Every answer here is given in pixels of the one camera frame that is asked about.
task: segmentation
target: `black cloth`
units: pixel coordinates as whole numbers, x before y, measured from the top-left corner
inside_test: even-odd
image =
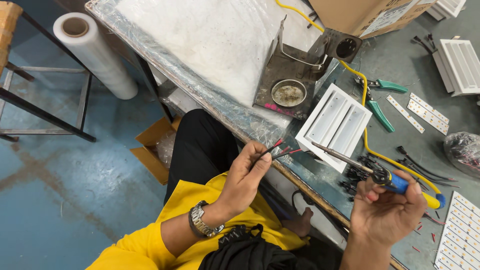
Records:
[[[230,170],[238,155],[232,132],[203,109],[189,111],[182,117],[175,136],[164,204],[179,180],[206,184]]]
[[[263,226],[257,224],[249,233],[237,225],[218,240],[218,250],[207,254],[199,270],[294,270],[297,257],[262,238]]]

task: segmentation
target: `stretch film roll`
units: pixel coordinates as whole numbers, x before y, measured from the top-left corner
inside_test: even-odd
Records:
[[[131,99],[137,95],[137,85],[90,16],[65,14],[55,21],[53,33],[116,97]]]

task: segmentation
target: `blue soldering iron handle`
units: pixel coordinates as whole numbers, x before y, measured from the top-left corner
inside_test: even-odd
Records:
[[[395,193],[405,194],[405,192],[407,192],[408,182],[405,179],[401,178],[400,176],[396,176],[391,172],[389,172],[389,174],[390,174],[389,178],[392,181],[392,183],[396,185],[396,188],[391,188],[388,186],[385,186],[385,188]]]

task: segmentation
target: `led strip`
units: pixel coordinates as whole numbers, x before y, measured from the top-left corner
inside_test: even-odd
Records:
[[[420,133],[423,133],[425,131],[425,129],[418,123],[417,120],[413,119],[413,117],[411,117],[407,110],[405,110],[402,106],[400,106],[400,104],[392,97],[392,96],[387,96],[387,100],[388,102],[390,102],[393,107],[395,107],[395,109],[397,111],[399,111],[403,117],[405,117],[405,119],[407,119]]]
[[[436,117],[440,118],[445,124],[448,124],[448,118],[446,118],[443,114],[439,111],[435,110],[432,106],[428,105],[423,99],[420,99],[417,95],[411,93],[410,98],[416,101],[420,106],[427,109],[429,112],[433,113]]]
[[[423,120],[429,123],[436,130],[440,131],[444,135],[447,135],[448,125],[445,124],[440,118],[436,117],[433,113],[423,108],[413,99],[408,102],[408,109],[420,116]]]
[[[480,210],[456,191],[435,266],[439,270],[480,270]]]

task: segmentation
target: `black bracelet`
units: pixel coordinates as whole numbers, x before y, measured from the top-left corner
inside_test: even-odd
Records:
[[[188,223],[190,224],[190,229],[192,230],[193,234],[195,236],[197,236],[198,238],[207,238],[207,236],[205,234],[203,234],[201,231],[199,231],[197,229],[197,227],[195,226],[195,224],[193,223],[193,220],[192,220],[192,210],[193,210],[194,207],[190,208],[190,211],[188,212]]]

